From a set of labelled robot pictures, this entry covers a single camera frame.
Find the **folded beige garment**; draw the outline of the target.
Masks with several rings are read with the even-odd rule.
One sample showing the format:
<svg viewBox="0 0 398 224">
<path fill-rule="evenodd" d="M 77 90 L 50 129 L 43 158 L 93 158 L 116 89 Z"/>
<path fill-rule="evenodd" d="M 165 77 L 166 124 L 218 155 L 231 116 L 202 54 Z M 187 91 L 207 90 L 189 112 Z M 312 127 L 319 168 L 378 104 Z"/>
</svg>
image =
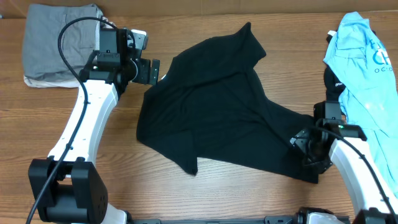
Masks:
<svg viewBox="0 0 398 224">
<path fill-rule="evenodd" d="M 93 50 L 99 49 L 98 21 L 81 21 L 70 26 L 63 35 L 62 50 L 72 68 L 79 72 Z M 24 82 L 33 88 L 77 88 L 78 81 L 60 58 L 57 48 L 59 33 L 45 31 L 43 25 L 34 28 L 28 22 L 22 46 Z"/>
</svg>

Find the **folded grey trousers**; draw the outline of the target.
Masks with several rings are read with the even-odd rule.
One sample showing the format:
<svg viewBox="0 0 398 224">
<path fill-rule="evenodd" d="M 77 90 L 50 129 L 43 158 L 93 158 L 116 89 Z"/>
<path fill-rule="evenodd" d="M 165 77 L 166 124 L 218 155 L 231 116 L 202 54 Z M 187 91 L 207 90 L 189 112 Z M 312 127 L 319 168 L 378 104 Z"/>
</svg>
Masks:
<svg viewBox="0 0 398 224">
<path fill-rule="evenodd" d="M 81 17 L 100 18 L 96 4 L 79 7 L 31 4 L 25 22 L 22 46 L 24 76 L 37 82 L 76 82 L 58 51 L 58 37 L 69 22 Z M 61 49 L 67 62 L 78 73 L 99 45 L 100 22 L 84 20 L 72 24 L 62 35 Z"/>
</svg>

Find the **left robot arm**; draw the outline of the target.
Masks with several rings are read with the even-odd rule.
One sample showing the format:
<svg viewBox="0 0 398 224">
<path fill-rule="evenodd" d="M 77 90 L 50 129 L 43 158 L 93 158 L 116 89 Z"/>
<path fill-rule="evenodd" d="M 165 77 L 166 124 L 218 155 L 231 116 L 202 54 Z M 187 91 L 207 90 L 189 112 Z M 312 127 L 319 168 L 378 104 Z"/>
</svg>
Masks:
<svg viewBox="0 0 398 224">
<path fill-rule="evenodd" d="M 107 120 L 129 83 L 155 85 L 159 60 L 144 59 L 143 30 L 101 29 L 99 48 L 78 74 L 78 97 L 68 123 L 46 159 L 28 170 L 33 213 L 43 222 L 132 223 L 112 206 L 96 170 L 98 146 Z"/>
</svg>

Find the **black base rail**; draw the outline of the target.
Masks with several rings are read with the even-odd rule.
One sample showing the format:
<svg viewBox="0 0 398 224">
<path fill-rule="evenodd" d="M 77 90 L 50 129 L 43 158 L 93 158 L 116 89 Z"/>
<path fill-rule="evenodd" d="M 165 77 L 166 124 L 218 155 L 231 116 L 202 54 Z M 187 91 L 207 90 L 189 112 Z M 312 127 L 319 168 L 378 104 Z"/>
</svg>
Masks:
<svg viewBox="0 0 398 224">
<path fill-rule="evenodd" d="M 243 219 L 207 219 L 207 220 L 160 220 L 127 218 L 128 224 L 293 224 L 297 222 L 296 215 L 266 216 L 264 218 Z"/>
</svg>

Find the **black garment under blue shirt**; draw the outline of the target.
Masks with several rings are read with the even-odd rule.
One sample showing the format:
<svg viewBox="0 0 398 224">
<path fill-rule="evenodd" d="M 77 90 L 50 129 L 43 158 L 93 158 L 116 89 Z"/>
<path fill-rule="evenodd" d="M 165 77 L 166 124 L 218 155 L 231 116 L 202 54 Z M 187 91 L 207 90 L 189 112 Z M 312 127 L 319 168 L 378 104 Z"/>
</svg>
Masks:
<svg viewBox="0 0 398 224">
<path fill-rule="evenodd" d="M 345 90 L 345 85 L 339 81 L 328 65 L 326 65 L 323 80 L 326 87 L 326 99 L 328 101 L 338 101 L 339 96 Z"/>
</svg>

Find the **black t-shirt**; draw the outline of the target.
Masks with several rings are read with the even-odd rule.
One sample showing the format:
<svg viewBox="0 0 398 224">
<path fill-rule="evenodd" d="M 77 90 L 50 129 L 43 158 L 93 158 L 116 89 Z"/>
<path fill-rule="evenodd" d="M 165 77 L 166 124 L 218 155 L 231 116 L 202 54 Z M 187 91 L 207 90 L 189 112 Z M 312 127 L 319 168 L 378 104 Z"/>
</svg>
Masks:
<svg viewBox="0 0 398 224">
<path fill-rule="evenodd" d="M 317 183 L 290 142 L 313 118 L 267 98 L 254 69 L 265 56 L 250 23 L 184 50 L 145 92 L 137 140 L 191 175 L 203 157 Z"/>
</svg>

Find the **light blue t-shirt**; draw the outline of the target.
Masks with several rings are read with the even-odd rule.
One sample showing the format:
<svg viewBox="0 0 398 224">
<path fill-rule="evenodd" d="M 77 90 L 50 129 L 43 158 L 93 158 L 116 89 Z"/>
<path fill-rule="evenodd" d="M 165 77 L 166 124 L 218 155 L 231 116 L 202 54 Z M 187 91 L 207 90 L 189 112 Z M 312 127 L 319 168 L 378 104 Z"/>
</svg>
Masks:
<svg viewBox="0 0 398 224">
<path fill-rule="evenodd" d="M 371 155 L 390 190 L 397 193 L 397 88 L 387 50 L 369 19 L 347 13 L 323 61 L 345 89 L 338 101 L 346 122 L 364 131 Z"/>
</svg>

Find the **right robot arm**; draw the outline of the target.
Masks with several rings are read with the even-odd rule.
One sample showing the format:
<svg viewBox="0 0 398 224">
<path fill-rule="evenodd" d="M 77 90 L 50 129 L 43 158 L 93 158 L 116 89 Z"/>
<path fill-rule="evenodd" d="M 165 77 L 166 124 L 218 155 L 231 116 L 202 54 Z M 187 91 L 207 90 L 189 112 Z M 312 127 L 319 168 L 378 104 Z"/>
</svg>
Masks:
<svg viewBox="0 0 398 224">
<path fill-rule="evenodd" d="M 397 223 L 397 199 L 371 157 L 363 130 L 343 121 L 337 101 L 315 104 L 313 116 L 314 125 L 291 139 L 303 154 L 303 165 L 318 174 L 336 166 L 348 189 L 355 223 Z"/>
</svg>

